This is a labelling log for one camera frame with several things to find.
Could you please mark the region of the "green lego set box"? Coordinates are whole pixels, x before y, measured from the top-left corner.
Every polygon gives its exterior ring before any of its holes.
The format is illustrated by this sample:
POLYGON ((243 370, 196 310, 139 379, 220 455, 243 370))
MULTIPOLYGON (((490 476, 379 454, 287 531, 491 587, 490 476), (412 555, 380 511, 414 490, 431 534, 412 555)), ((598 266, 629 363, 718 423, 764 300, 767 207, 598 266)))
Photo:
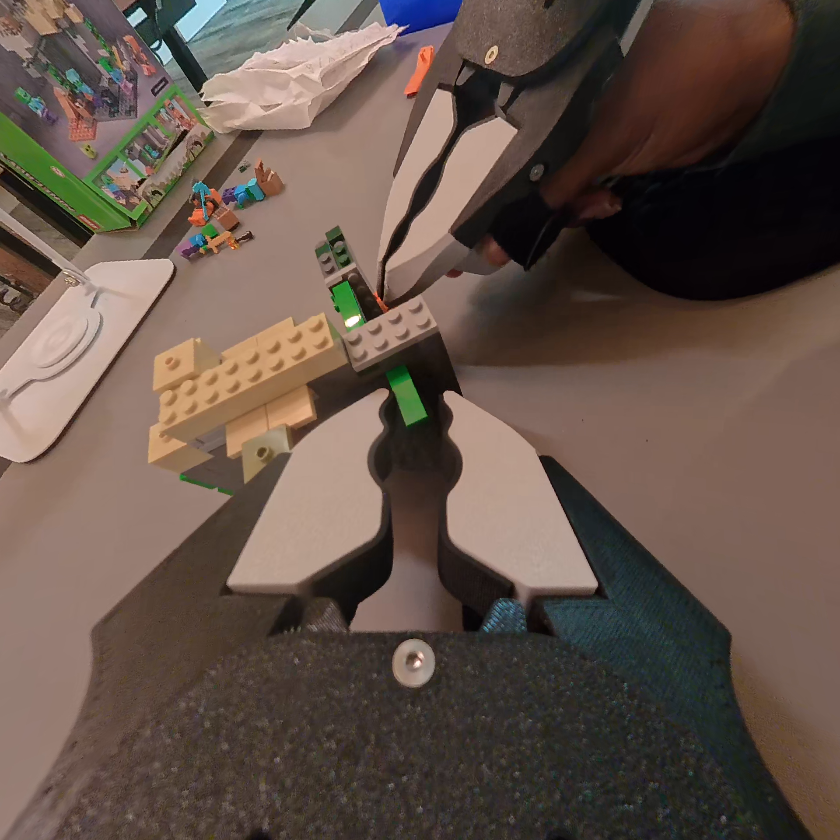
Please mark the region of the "green lego set box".
POLYGON ((92 233, 141 226, 214 133, 114 2, 1 2, 2 169, 92 233))

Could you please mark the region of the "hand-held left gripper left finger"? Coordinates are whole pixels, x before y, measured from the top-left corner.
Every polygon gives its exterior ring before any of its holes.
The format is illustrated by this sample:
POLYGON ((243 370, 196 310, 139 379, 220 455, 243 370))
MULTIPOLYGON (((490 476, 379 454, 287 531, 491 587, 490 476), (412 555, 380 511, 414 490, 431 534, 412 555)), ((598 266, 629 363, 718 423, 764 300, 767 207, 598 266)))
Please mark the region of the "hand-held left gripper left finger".
POLYGON ((244 595, 322 597, 346 621, 388 581, 392 507, 380 457, 391 394, 378 389, 321 423, 292 451, 227 578, 244 595))

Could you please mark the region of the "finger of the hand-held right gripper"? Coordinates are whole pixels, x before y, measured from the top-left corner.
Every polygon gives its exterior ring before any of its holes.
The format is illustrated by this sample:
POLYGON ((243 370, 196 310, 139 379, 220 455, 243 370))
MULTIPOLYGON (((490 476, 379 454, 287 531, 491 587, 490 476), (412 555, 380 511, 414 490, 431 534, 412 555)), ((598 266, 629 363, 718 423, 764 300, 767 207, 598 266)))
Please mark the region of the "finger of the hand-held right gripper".
POLYGON ((431 197, 385 262, 384 299, 413 297, 459 268, 470 247, 452 227, 517 133, 504 119, 489 119, 457 139, 431 197))
POLYGON ((436 88, 395 170, 377 257, 378 291, 419 291, 461 259, 453 235, 447 229, 435 231, 427 211, 412 210, 421 181, 444 156, 456 124, 454 94, 436 88))

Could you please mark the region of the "white book stand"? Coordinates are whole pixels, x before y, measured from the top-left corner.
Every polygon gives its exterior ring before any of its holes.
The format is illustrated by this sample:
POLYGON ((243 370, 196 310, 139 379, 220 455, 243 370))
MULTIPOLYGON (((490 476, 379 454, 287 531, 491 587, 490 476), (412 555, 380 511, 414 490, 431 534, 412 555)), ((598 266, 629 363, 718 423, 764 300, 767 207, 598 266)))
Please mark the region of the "white book stand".
POLYGON ((2 211, 2 225, 59 268, 67 284, 1 370, 2 461, 25 464, 63 435, 123 346, 170 285, 168 258, 80 269, 2 211))

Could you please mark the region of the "white crumpled paper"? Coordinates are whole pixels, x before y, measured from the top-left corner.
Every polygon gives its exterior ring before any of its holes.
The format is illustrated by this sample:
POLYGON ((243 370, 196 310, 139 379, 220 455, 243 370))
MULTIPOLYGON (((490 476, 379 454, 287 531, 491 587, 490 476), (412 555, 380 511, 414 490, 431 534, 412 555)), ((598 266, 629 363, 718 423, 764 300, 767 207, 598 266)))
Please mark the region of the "white crumpled paper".
POLYGON ((199 113, 213 131, 304 130, 396 41, 404 27, 372 23, 341 35, 306 37, 257 52, 235 70, 207 80, 199 113))

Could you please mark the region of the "grey desk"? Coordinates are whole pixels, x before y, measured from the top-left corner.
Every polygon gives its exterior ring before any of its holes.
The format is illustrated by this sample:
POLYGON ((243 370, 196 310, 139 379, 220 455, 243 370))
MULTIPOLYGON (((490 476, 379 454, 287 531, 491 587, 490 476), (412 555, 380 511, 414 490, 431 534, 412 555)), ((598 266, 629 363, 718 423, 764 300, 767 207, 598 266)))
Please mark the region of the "grey desk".
MULTIPOLYGON (((2 833, 76 719, 89 635, 224 503, 147 464, 156 354, 325 311, 313 248, 369 277, 422 43, 383 49, 307 132, 252 152, 287 185, 255 241, 176 276, 46 456, 2 477, 2 833)), ((730 303, 640 287, 582 231, 531 275, 427 300, 464 395, 556 458, 729 629, 744 717, 815 836, 838 823, 838 274, 730 303)))

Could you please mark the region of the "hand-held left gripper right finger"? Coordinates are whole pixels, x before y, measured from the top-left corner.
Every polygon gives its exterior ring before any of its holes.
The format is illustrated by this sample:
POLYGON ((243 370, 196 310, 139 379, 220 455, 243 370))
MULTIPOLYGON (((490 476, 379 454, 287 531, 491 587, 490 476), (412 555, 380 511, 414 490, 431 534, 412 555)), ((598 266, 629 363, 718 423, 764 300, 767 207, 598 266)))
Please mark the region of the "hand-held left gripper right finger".
POLYGON ((499 600, 593 596, 598 580, 539 453, 462 395, 440 398, 446 492, 438 577, 481 624, 499 600))

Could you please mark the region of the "person's right hand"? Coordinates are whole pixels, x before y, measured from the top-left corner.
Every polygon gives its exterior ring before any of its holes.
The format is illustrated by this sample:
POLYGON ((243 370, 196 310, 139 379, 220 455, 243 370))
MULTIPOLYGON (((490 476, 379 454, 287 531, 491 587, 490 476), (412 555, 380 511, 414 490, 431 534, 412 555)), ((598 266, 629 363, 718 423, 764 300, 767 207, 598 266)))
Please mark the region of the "person's right hand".
POLYGON ((790 57, 782 1, 655 2, 565 166, 542 184, 579 226, 620 212, 614 177, 696 164, 742 136, 790 57))

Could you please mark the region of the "grey tan lego building model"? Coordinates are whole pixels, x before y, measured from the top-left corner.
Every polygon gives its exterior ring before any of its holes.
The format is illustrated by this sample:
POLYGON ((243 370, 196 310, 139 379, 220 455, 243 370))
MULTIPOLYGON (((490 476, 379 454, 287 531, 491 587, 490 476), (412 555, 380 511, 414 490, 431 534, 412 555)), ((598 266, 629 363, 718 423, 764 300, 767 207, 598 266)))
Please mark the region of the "grey tan lego building model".
POLYGON ((319 398, 325 412, 337 412, 383 386, 404 426, 414 427, 431 420, 439 395, 463 394, 422 297, 385 307, 339 225, 314 254, 339 327, 321 312, 281 320, 223 352, 196 338, 159 353, 150 466, 182 475, 215 455, 243 465, 261 435, 282 432, 292 445, 301 428, 319 420, 319 398))

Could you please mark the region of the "blue plastic bin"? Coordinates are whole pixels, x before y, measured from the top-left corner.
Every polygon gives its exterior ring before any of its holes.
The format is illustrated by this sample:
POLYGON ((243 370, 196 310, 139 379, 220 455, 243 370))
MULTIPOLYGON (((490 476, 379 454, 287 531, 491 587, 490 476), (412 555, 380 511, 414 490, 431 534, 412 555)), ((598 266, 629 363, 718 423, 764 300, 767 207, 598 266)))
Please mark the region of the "blue plastic bin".
POLYGON ((388 25, 417 32, 454 22, 461 1, 385 1, 379 2, 388 25))

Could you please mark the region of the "green purple lego figure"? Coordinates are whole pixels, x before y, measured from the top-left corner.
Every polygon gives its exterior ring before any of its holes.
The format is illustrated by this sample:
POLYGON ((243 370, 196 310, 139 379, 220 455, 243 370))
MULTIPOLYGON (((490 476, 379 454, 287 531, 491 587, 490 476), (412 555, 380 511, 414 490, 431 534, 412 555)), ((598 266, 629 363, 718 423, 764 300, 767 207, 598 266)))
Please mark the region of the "green purple lego figure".
POLYGON ((204 226, 197 227, 188 238, 179 244, 176 253, 183 259, 192 260, 209 253, 211 240, 225 234, 227 230, 218 226, 212 220, 204 226))

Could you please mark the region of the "orange lego brick separator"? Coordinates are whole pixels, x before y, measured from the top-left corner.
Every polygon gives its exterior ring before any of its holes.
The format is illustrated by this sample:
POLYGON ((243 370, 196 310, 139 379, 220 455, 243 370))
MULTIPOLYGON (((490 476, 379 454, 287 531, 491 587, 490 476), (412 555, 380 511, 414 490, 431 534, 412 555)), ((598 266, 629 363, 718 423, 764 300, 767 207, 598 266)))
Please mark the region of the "orange lego brick separator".
POLYGON ((404 88, 404 96, 406 98, 414 98, 424 82, 427 73, 432 66, 435 57, 435 47, 433 45, 425 45, 420 48, 416 56, 416 66, 412 76, 404 88))

